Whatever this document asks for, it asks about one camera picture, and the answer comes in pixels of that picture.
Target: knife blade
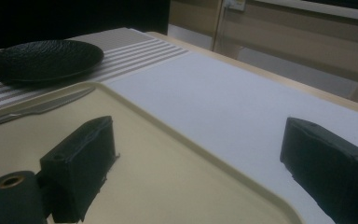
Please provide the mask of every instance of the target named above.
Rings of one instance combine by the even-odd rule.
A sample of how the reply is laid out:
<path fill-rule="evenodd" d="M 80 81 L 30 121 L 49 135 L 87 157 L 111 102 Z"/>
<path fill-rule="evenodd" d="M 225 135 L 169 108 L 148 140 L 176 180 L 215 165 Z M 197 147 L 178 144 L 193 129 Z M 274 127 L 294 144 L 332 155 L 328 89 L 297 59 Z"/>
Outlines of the knife blade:
<path fill-rule="evenodd" d="M 53 99 L 53 100 L 43 102 L 38 105 L 31 105 L 24 109 L 10 112 L 8 114 L 0 116 L 0 124 L 11 121 L 13 119 L 19 119 L 24 116 L 39 115 L 39 114 L 46 113 L 50 110 L 56 109 L 63 105 L 68 105 L 68 104 L 72 103 L 73 101 L 78 100 L 81 97 L 89 94 L 90 92 L 92 92 L 94 90 L 95 90 L 95 87 L 91 87 L 91 88 L 85 89 L 83 91 L 77 91 L 77 92 L 74 92 L 74 93 Z"/>

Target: power outlet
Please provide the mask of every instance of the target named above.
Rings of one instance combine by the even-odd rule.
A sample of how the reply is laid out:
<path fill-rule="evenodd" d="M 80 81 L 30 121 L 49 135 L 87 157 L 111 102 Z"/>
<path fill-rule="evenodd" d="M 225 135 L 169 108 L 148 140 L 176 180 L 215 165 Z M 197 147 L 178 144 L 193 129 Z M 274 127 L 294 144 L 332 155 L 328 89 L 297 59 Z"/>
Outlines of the power outlet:
<path fill-rule="evenodd" d="M 245 0 L 227 0 L 228 8 L 235 9 L 238 11 L 245 10 Z"/>

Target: beige tray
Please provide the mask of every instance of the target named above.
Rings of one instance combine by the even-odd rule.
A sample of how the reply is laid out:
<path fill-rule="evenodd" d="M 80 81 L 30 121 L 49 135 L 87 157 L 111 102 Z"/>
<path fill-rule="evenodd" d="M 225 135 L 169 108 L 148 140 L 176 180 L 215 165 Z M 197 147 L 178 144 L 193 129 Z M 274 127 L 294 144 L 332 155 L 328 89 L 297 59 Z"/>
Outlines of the beige tray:
<path fill-rule="evenodd" d="M 82 123 L 111 115 L 121 157 L 85 223 L 302 223 L 282 199 L 102 84 L 80 83 L 0 114 L 89 86 L 96 90 L 69 105 L 0 125 L 0 176 L 38 172 L 39 159 Z"/>

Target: striped placemat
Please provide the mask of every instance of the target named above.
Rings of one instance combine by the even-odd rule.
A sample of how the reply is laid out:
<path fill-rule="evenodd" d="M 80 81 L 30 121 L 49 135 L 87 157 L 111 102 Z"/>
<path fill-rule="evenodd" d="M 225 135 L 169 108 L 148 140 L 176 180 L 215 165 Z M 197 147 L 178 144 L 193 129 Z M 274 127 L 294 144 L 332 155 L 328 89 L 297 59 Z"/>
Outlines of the striped placemat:
<path fill-rule="evenodd" d="M 80 81 L 109 83 L 123 75 L 139 72 L 188 53 L 186 49 L 130 29 L 117 29 L 72 39 L 94 44 L 104 52 L 102 63 L 89 76 L 50 87 L 0 81 L 0 108 Z"/>

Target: round black plate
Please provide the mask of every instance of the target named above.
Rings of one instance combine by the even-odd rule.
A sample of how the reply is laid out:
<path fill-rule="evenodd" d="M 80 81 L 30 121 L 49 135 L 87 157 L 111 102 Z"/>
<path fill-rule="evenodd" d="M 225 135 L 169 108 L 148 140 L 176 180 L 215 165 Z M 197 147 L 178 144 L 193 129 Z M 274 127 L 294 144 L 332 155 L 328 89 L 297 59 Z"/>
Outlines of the round black plate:
<path fill-rule="evenodd" d="M 85 75 L 103 51 L 75 40 L 47 40 L 0 50 L 0 79 L 42 82 Z"/>

